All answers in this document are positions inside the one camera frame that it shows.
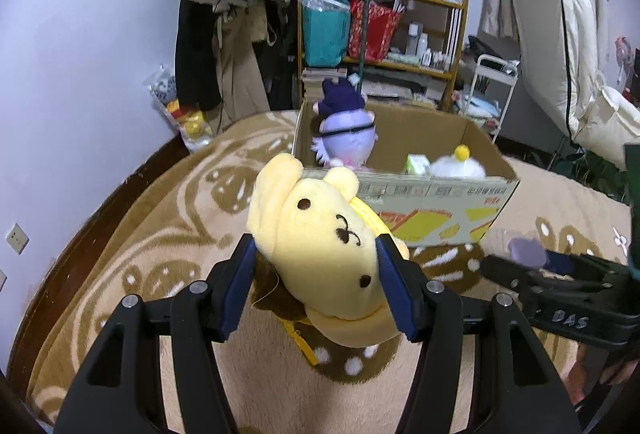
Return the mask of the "person right hand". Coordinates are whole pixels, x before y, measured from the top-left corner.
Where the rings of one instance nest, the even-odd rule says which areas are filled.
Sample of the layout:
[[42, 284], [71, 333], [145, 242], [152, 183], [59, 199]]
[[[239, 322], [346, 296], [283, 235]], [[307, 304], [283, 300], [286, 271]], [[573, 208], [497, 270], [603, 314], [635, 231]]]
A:
[[639, 359], [608, 362], [608, 353], [597, 347], [580, 344], [576, 360], [563, 379], [570, 401], [574, 406], [592, 391], [594, 384], [609, 386], [625, 384], [636, 370]]

